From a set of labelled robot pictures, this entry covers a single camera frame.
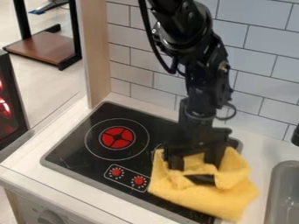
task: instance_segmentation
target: floor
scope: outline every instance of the floor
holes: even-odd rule
[[[46,0],[25,0],[28,11],[34,10]],[[61,24],[61,35],[72,37],[68,5],[49,10],[43,15],[28,14],[31,31]],[[0,1],[0,48],[20,39],[13,1]],[[53,112],[67,105],[72,98],[85,93],[83,61],[60,72],[57,67],[37,61],[10,56],[17,77],[17,84],[23,98],[25,111],[32,128],[46,125]],[[16,223],[3,188],[0,187],[0,224]]]

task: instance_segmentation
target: toy stove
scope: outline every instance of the toy stove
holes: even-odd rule
[[[212,216],[147,192],[153,150],[176,130],[174,122],[106,102],[41,163],[178,223],[215,223]]]

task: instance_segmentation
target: wooden shelf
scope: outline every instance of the wooden shelf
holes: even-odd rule
[[[48,31],[42,31],[30,38],[8,45],[5,50],[55,66],[75,54],[72,38]]]

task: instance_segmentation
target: white tile wall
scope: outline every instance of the white tile wall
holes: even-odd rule
[[[108,2],[138,6],[138,0],[108,0]]]
[[[224,21],[214,21],[214,31],[220,35],[227,46],[243,47],[248,25]]]
[[[299,32],[299,4],[294,4],[292,14],[289,19],[288,30]]]
[[[107,3],[108,22],[129,25],[129,7],[118,3]]]
[[[233,69],[244,72],[270,75],[275,56],[263,52],[227,47],[228,59]]]
[[[297,105],[266,99],[261,108],[261,116],[269,117],[285,123],[299,123],[299,107]]]
[[[219,5],[218,18],[284,29],[288,22],[290,9],[290,3],[265,0],[222,0]]]
[[[129,82],[127,81],[111,78],[111,88],[112,92],[120,95],[130,96],[130,87]]]
[[[299,33],[251,26],[247,49],[299,58]]]
[[[131,86],[132,97],[144,102],[150,102],[158,106],[174,109],[176,96],[149,87],[142,87],[135,84]]]
[[[149,11],[149,21],[152,25],[155,24],[156,19]],[[140,9],[138,7],[131,7],[131,27],[144,30],[143,19],[141,17]]]
[[[109,41],[113,44],[131,46],[151,51],[145,31],[123,27],[115,24],[108,25]]]
[[[230,83],[240,112],[227,124],[288,141],[299,122],[299,0],[196,1],[216,18],[214,30],[223,38],[234,69]],[[177,109],[186,94],[184,79],[166,74],[157,62],[138,1],[108,2],[113,91]]]
[[[187,96],[185,81],[183,79],[178,79],[177,77],[172,77],[162,73],[155,73],[154,88],[170,92],[175,95]]]
[[[295,131],[295,128],[296,128],[295,125],[289,125],[287,134],[286,134],[286,136],[285,136],[284,139],[283,139],[284,141],[287,141],[287,142],[290,142],[290,141],[291,141],[292,136],[293,136],[294,131]]]
[[[238,73],[236,90],[283,102],[297,103],[299,84],[250,73]]]
[[[162,56],[163,59],[171,64],[171,59],[168,56]],[[135,67],[142,67],[159,73],[166,73],[160,65],[156,56],[152,52],[145,52],[141,50],[131,49],[131,65]]]
[[[232,103],[240,111],[257,115],[261,108],[262,97],[234,92]]]
[[[279,56],[275,64],[273,77],[287,81],[299,82],[298,66],[299,59],[291,59]]]
[[[122,45],[109,44],[110,59],[112,61],[129,64],[129,48]]]
[[[144,69],[110,62],[111,77],[151,87],[153,73]]]
[[[282,139],[288,125],[283,122],[277,122],[257,115],[238,112],[238,114],[226,123],[228,126],[246,128],[255,133],[268,137]]]

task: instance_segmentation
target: cable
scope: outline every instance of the cable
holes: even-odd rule
[[[237,115],[237,108],[236,108],[234,105],[232,105],[232,103],[229,103],[229,102],[228,102],[228,103],[226,104],[226,106],[227,106],[228,108],[230,108],[230,109],[233,110],[233,114],[230,115],[230,116],[227,116],[227,117],[218,117],[218,116],[216,116],[216,119],[218,119],[218,120],[224,122],[224,121],[228,121],[228,120],[234,118],[234,117]]]
[[[149,44],[150,44],[154,54],[156,55],[157,60],[160,62],[161,66],[165,69],[165,71],[167,73],[175,74],[177,72],[177,59],[173,60],[171,67],[168,67],[166,62],[163,60],[162,56],[160,55],[159,51],[156,48],[155,41],[152,37],[151,27],[150,27],[150,18],[149,18],[149,13],[148,13],[148,9],[146,7],[145,0],[138,0],[138,2],[139,2],[139,5],[140,5],[140,12],[141,12],[142,17],[143,17],[145,31],[146,31],[146,34],[147,34],[148,39],[149,39]]]

